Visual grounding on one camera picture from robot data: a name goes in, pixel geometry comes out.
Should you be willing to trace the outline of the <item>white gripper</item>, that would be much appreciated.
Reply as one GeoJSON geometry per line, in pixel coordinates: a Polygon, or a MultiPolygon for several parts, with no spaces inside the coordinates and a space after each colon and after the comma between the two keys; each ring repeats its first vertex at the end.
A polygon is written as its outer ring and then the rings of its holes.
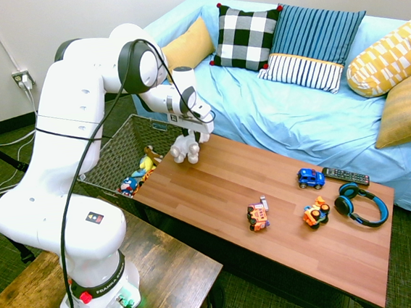
{"type": "Polygon", "coordinates": [[[188,130],[194,131],[194,140],[197,143],[205,142],[203,134],[212,134],[214,121],[215,116],[211,106],[204,102],[195,104],[187,113],[178,116],[178,124],[182,127],[183,135],[187,137],[188,130]]]}

